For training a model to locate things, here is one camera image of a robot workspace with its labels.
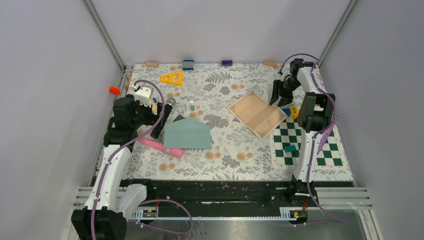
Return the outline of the beige letter paper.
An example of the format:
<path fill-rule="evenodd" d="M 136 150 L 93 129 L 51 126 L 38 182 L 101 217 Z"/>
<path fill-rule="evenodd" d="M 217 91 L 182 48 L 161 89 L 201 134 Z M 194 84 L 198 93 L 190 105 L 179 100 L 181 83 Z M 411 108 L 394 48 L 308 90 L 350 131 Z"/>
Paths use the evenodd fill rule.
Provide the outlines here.
<path fill-rule="evenodd" d="M 227 109 L 260 140 L 267 137 L 288 117 L 281 108 L 270 105 L 253 90 Z"/>

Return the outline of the light blue envelope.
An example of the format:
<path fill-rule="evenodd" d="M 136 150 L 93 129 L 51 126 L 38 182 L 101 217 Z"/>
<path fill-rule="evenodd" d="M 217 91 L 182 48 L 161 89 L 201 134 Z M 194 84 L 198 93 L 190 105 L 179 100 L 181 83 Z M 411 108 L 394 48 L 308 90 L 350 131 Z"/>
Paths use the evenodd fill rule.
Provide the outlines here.
<path fill-rule="evenodd" d="M 168 149 L 210 150 L 212 148 L 211 128 L 192 118 L 166 124 L 163 145 Z"/>

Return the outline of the green white glue stick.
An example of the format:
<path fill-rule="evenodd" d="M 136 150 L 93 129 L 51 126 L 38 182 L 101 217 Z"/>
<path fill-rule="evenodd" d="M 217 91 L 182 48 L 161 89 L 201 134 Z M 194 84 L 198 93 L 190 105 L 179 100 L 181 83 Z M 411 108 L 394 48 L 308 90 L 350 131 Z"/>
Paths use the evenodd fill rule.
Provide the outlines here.
<path fill-rule="evenodd" d="M 193 101 L 193 100 L 190 100 L 190 101 L 189 101 L 189 104 L 190 104 L 190 110 L 191 110 L 192 112 L 194 112 L 194 111 L 196 110 L 196 107 L 195 107 L 195 103 L 194 103 L 194 101 Z"/>

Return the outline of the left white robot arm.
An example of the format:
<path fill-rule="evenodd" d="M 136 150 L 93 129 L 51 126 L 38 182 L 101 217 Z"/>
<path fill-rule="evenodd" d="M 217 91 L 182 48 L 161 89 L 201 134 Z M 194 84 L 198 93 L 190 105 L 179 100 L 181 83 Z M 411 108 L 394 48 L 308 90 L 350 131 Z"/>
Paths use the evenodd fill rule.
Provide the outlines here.
<path fill-rule="evenodd" d="M 138 204 L 148 206 L 155 200 L 155 192 L 143 184 L 129 187 L 118 199 L 124 168 L 138 140 L 138 129 L 149 126 L 148 133 L 157 139 L 168 119 L 174 101 L 157 103 L 157 114 L 151 106 L 141 105 L 131 94 L 118 98 L 113 104 L 103 138 L 104 149 L 98 176 L 91 194 L 82 209 L 71 215 L 71 223 L 81 240 L 123 240 L 128 219 Z"/>

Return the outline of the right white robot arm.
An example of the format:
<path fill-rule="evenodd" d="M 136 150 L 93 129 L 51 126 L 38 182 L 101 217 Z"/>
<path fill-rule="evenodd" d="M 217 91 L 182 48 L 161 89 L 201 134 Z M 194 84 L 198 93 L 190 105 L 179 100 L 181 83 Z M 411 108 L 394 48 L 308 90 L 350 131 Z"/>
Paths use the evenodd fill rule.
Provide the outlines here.
<path fill-rule="evenodd" d="M 283 191 L 285 201 L 300 206 L 309 200 L 317 202 L 313 192 L 315 160 L 323 135 L 335 121 L 335 95 L 327 93 L 314 76 L 316 64 L 295 58 L 289 64 L 289 73 L 279 71 L 281 79 L 273 81 L 270 105 L 278 107 L 293 101 L 293 92 L 302 87 L 304 98 L 296 122 L 301 130 L 301 145 L 297 166 L 289 186 Z"/>

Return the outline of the right wooden cylinder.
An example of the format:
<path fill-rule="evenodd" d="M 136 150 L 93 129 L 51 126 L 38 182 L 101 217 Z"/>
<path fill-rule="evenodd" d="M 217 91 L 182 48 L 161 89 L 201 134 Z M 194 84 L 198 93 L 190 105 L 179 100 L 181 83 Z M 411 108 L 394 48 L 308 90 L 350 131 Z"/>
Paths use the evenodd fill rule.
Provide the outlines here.
<path fill-rule="evenodd" d="M 264 61 L 263 65 L 266 67 L 272 67 L 273 69 L 279 69 L 280 65 L 277 62 L 273 61 Z"/>

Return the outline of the wooden cylinder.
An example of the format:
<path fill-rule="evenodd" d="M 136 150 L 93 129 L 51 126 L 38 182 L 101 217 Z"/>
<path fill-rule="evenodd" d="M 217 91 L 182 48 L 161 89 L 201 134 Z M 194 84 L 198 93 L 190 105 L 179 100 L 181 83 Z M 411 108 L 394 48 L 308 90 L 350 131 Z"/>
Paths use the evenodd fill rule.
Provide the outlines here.
<path fill-rule="evenodd" d="M 277 62 L 273 61 L 264 61 L 263 65 L 266 67 L 272 67 L 273 69 L 279 69 L 280 65 Z"/>
<path fill-rule="evenodd" d="M 158 68 L 159 64 L 157 62 L 147 61 L 145 62 L 145 66 L 149 68 Z"/>

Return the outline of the orange red cap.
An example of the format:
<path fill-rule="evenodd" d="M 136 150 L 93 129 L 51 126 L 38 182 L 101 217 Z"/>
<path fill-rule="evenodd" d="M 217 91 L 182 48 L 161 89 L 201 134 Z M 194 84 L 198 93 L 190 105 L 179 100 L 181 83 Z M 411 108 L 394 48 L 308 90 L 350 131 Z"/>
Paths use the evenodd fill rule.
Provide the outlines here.
<path fill-rule="evenodd" d="M 114 86 L 111 86 L 111 87 L 108 89 L 108 91 L 109 91 L 111 94 L 116 95 L 116 96 L 119 96 L 119 95 L 121 94 L 121 90 L 120 90 L 120 89 L 118 89 L 118 88 L 116 88 L 116 87 L 114 87 Z"/>

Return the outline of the yellow triangle toy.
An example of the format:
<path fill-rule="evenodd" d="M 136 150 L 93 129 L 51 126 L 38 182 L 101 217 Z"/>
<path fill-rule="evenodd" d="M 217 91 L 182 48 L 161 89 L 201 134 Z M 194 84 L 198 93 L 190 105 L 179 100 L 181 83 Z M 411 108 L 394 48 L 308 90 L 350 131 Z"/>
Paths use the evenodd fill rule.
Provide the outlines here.
<path fill-rule="evenodd" d="M 162 75 L 160 77 L 160 82 L 165 84 L 175 85 L 175 86 L 182 86 L 183 72 L 179 71 L 179 72 Z"/>

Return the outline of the left wooden cylinder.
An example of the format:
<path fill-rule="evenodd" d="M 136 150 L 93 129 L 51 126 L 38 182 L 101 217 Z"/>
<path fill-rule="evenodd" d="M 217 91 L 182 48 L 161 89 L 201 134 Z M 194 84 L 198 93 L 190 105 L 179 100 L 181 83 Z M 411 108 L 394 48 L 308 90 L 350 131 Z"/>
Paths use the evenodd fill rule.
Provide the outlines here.
<path fill-rule="evenodd" d="M 158 68 L 159 64 L 157 62 L 147 61 L 145 62 L 145 66 L 149 68 Z"/>

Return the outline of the teal small block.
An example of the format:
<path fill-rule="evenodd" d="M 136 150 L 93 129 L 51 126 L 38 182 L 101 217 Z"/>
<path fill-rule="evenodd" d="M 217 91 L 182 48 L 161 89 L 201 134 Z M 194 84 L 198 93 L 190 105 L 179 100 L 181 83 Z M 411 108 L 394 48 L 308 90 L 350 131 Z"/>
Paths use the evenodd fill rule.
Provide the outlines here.
<path fill-rule="evenodd" d="M 297 148 L 294 145 L 288 145 L 283 148 L 286 153 L 296 152 Z"/>

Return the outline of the dark purple lego brick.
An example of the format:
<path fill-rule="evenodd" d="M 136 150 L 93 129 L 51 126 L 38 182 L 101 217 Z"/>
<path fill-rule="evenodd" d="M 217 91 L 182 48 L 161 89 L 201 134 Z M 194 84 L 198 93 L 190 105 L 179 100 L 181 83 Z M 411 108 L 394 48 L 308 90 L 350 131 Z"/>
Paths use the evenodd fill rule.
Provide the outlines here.
<path fill-rule="evenodd" d="M 233 61 L 232 60 L 222 60 L 221 61 L 221 65 L 222 66 L 232 66 L 233 65 Z"/>

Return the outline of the floral table mat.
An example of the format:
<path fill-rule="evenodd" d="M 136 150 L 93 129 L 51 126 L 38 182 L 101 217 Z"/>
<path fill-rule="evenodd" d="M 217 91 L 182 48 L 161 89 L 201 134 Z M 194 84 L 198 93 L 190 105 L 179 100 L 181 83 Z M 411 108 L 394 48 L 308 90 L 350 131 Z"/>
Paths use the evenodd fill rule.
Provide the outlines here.
<path fill-rule="evenodd" d="M 269 101 L 272 83 L 279 69 L 259 63 L 199 64 L 183 73 L 182 86 L 161 83 L 162 75 L 178 72 L 180 64 L 160 64 L 157 68 L 136 64 L 131 81 L 155 83 L 164 97 L 174 98 L 175 106 L 167 119 L 178 115 L 210 126 L 211 149 L 186 149 L 177 158 L 137 142 L 128 160 L 124 179 L 152 180 L 252 180 L 288 181 L 299 159 L 301 130 L 291 119 L 284 120 L 263 140 L 240 123 L 228 107 L 250 91 Z M 190 100 L 195 111 L 191 111 Z"/>

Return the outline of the blue lego brick stack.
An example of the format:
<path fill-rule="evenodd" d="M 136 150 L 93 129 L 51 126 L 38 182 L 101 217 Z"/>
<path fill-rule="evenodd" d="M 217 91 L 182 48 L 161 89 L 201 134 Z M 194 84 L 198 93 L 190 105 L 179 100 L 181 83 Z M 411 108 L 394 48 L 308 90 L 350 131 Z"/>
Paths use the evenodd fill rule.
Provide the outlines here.
<path fill-rule="evenodd" d="M 193 71 L 195 67 L 195 62 L 193 59 L 184 59 L 181 64 L 183 71 Z"/>

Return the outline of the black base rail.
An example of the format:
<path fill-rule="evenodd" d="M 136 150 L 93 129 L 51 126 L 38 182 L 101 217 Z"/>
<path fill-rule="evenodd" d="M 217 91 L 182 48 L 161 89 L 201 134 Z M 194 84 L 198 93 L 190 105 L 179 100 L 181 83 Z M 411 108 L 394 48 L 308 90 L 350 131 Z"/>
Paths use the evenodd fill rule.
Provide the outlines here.
<path fill-rule="evenodd" d="M 288 181 L 189 181 L 125 179 L 121 187 L 143 184 L 147 200 L 160 199 L 159 217 L 185 217 L 180 207 L 168 203 L 173 200 L 183 205 L 192 217 L 276 217 L 282 207 L 301 209 L 302 200 L 287 199 Z"/>

